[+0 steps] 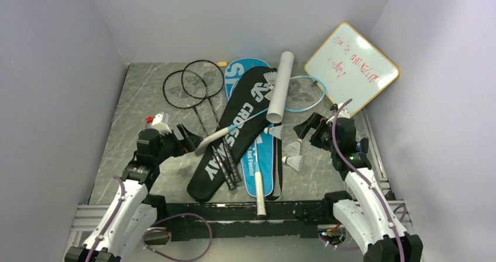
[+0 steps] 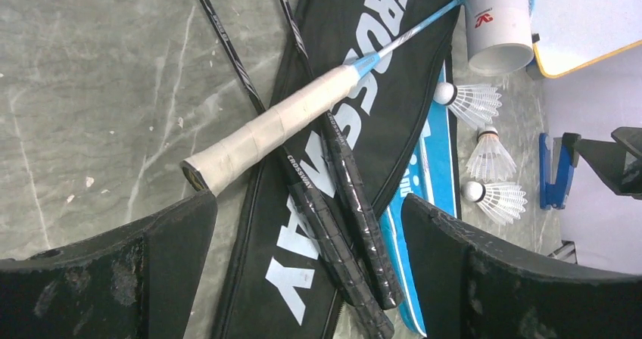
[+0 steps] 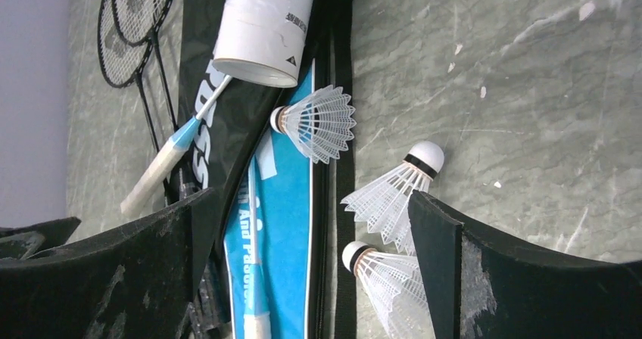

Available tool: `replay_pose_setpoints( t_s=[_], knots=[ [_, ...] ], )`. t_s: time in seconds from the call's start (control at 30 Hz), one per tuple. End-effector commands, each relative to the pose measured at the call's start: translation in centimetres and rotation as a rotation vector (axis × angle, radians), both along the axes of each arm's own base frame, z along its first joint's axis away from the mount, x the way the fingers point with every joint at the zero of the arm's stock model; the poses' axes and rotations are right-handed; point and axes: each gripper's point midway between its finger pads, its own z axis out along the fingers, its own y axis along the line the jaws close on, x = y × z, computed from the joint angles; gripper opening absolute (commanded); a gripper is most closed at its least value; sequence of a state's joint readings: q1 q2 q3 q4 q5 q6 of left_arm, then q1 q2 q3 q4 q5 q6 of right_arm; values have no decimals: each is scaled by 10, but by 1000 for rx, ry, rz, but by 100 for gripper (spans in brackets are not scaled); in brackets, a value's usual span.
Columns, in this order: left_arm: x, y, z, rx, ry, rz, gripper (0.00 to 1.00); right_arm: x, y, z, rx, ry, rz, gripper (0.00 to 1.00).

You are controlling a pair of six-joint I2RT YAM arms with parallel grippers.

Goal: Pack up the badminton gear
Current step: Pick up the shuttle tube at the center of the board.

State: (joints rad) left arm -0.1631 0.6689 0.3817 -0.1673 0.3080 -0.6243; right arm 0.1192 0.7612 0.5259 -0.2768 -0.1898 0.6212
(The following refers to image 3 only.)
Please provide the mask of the white plastic shuttlecock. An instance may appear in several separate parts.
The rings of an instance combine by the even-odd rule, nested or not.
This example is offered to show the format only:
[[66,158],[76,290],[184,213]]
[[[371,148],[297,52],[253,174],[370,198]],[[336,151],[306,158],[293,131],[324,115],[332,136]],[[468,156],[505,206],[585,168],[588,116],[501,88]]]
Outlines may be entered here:
[[408,204],[414,191],[428,191],[443,165],[441,147],[418,142],[398,166],[353,191],[341,203],[345,211],[354,213],[355,222],[366,224],[368,233],[378,233],[384,244],[394,244],[399,253],[414,256]]
[[348,150],[354,139],[355,107],[341,86],[328,85],[270,114],[270,125],[289,137],[297,150],[313,163],[328,164]]
[[427,338],[434,334],[415,256],[386,253],[362,241],[352,241],[343,248],[341,261],[361,282],[390,338]]

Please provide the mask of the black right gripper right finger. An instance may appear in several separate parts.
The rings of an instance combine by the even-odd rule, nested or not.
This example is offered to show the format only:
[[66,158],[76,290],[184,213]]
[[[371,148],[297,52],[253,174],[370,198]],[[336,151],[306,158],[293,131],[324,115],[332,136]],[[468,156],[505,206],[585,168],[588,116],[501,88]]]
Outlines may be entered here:
[[415,191],[408,213],[438,338],[639,338],[641,263],[532,244]]

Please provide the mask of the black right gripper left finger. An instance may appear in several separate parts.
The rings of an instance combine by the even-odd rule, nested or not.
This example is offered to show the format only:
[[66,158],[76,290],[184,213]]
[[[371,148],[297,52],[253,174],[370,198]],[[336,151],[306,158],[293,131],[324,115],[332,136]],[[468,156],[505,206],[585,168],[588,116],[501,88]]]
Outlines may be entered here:
[[1,262],[3,338],[181,338],[215,235],[208,188],[26,260]]

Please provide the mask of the white shuttlecock tube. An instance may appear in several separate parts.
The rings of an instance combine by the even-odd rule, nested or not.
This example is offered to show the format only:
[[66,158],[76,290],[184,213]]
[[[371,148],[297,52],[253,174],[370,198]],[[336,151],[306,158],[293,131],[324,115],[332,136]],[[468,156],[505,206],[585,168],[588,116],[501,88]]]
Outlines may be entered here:
[[312,4],[313,0],[225,0],[214,67],[262,86],[295,87]]

